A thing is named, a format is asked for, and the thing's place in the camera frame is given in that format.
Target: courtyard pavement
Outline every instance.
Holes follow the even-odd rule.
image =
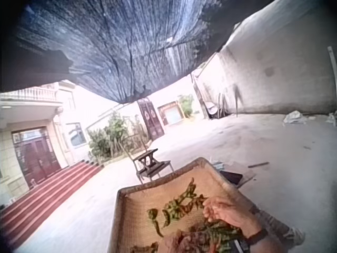
[[[283,125],[284,115],[239,115],[171,128],[151,148],[174,169],[198,157],[254,168],[240,190],[262,209],[306,232],[292,252],[333,252],[337,238],[337,128],[325,116]],[[167,168],[164,174],[170,173]],[[105,253],[118,189],[139,184],[129,159],[109,164],[67,199],[17,253]]]

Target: staircase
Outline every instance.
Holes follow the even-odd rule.
[[[19,247],[66,199],[102,166],[81,161],[61,170],[1,211],[1,229],[12,248]]]

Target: human hand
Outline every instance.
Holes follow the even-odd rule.
[[[183,233],[177,230],[169,236],[165,236],[158,245],[157,253],[181,253],[185,252],[185,248],[189,245],[191,238],[183,237]]]
[[[230,198],[211,197],[204,201],[204,216],[209,222],[221,219],[242,230],[244,237],[249,238],[262,229],[256,217],[248,210],[241,208]]]

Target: black object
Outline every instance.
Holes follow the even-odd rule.
[[[268,235],[268,231],[264,228],[257,232],[256,234],[252,235],[250,238],[247,238],[247,243],[251,246],[257,244],[259,241],[264,239]]]
[[[18,12],[4,8],[22,14],[7,19],[0,91],[68,79],[118,103],[134,102],[191,73],[235,24],[270,2],[31,0]]]
[[[219,171],[222,176],[225,177],[230,183],[234,185],[238,185],[240,180],[242,179],[243,175],[234,173],[234,172],[227,172],[227,171]]]

